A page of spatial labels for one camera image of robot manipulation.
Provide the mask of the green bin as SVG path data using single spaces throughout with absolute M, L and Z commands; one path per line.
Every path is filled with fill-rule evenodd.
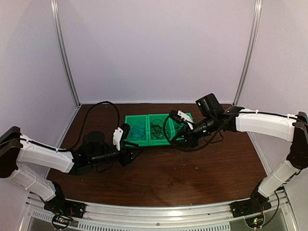
M 169 118 L 172 120 L 174 134 L 180 132 L 182 129 L 191 131 L 193 130 L 194 121 L 190 113 L 184 113 L 182 111 L 171 111 Z
M 163 124 L 168 114 L 148 114 L 149 146 L 169 146 L 165 138 Z
M 140 147 L 146 147 L 149 144 L 148 138 L 148 116 L 147 115 L 127 115 L 125 123 L 130 125 L 130 132 L 126 141 L 136 143 Z

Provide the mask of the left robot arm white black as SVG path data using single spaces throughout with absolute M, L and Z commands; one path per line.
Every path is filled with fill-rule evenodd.
M 130 126 L 123 124 L 113 132 L 112 142 L 101 131 L 91 131 L 76 150 L 59 149 L 34 141 L 13 126 L 0 137 L 0 177 L 10 179 L 37 194 L 59 214 L 69 210 L 61 187 L 37 175 L 23 163 L 32 163 L 79 176 L 100 165 L 130 164 L 139 154 L 139 145 L 126 140 Z

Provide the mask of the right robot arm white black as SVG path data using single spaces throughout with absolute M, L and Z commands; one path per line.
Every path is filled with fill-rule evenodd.
M 210 144 L 221 131 L 252 132 L 291 142 L 290 152 L 267 177 L 265 177 L 247 201 L 247 209 L 257 212 L 265 205 L 279 187 L 294 175 L 308 167 L 308 116 L 304 112 L 296 115 L 281 115 L 244 107 L 231 106 L 224 110 L 212 93 L 196 102 L 204 119 L 193 120 L 180 110 L 172 110 L 167 119 L 172 119 L 182 128 L 168 143 L 183 152 L 199 151 Z

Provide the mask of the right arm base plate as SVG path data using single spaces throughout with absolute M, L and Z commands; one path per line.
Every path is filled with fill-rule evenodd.
M 264 210 L 271 209 L 271 203 L 265 201 L 260 203 L 256 200 L 246 199 L 235 201 L 230 204 L 231 212 L 234 218 L 261 213 Z

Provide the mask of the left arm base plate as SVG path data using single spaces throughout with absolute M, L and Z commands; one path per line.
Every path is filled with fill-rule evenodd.
M 62 215 L 69 218 L 83 218 L 86 205 L 81 202 L 66 199 L 51 199 L 44 201 L 44 209 L 55 215 Z

